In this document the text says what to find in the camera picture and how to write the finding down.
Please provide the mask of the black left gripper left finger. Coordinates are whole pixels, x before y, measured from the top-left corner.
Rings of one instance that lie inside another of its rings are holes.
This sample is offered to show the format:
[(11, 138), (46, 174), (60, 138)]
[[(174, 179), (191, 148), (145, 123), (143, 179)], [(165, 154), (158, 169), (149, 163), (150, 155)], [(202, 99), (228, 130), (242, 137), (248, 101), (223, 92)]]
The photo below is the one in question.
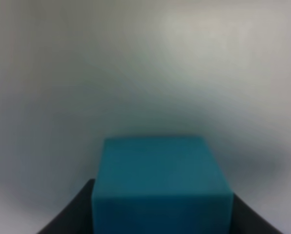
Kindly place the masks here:
[(92, 234), (91, 196), (94, 179), (90, 179), (73, 200), (39, 234)]

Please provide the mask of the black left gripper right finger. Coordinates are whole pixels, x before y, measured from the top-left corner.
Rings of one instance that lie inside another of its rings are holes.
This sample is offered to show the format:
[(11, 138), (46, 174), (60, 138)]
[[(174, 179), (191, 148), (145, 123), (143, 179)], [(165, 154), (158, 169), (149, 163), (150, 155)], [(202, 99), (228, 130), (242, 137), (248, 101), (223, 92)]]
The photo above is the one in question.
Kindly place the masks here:
[(234, 194), (230, 234), (281, 234), (278, 229)]

